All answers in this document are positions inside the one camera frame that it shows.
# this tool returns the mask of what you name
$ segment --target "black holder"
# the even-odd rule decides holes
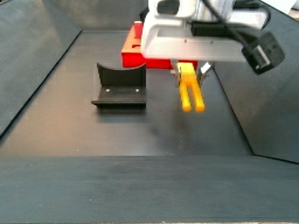
[[[101,88],[93,105],[113,110],[145,108],[145,64],[117,70],[97,63],[97,74]]]

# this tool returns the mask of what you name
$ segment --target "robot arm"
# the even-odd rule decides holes
[[[224,22],[219,22],[207,3]],[[234,10],[234,3],[235,0],[148,0],[143,55],[176,60],[247,61],[258,74],[278,66],[286,57],[283,50],[272,34],[260,30],[267,12]]]

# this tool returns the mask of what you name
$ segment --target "black cable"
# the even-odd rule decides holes
[[[224,25],[224,27],[228,29],[231,35],[236,38],[236,40],[240,42],[240,44],[246,47],[248,47],[248,42],[244,40],[244,38],[242,37],[242,35],[230,29],[228,24],[224,20],[224,18],[222,17],[222,15],[216,12],[216,10],[214,9],[214,7],[211,6],[211,2],[210,0],[202,0],[202,2],[204,3],[204,5],[207,6],[207,8],[210,9],[211,14],[216,17],[216,19],[220,21],[220,23]]]

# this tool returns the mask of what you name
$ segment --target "red object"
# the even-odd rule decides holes
[[[143,35],[143,24],[141,22],[140,23],[135,22],[135,25],[132,26],[131,31],[127,35],[124,47],[121,50],[123,67],[139,67],[145,63],[147,68],[172,69],[173,67],[169,59],[144,58],[143,54],[140,53],[141,35]],[[191,62],[194,68],[196,69],[198,61],[180,60],[180,62]]]
[[[144,25],[141,21],[135,21],[135,38],[140,39],[143,37]]]

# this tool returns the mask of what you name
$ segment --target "white robot part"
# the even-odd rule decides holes
[[[140,47],[145,58],[246,61],[242,54],[243,46],[238,41],[228,38],[192,36],[188,21],[195,17],[200,18],[196,7],[202,4],[202,0],[181,0],[179,12],[173,16],[157,13],[156,6],[160,1],[148,0],[149,12],[144,21]],[[228,23],[242,23],[260,29],[266,20],[264,11],[231,10],[230,12]]]

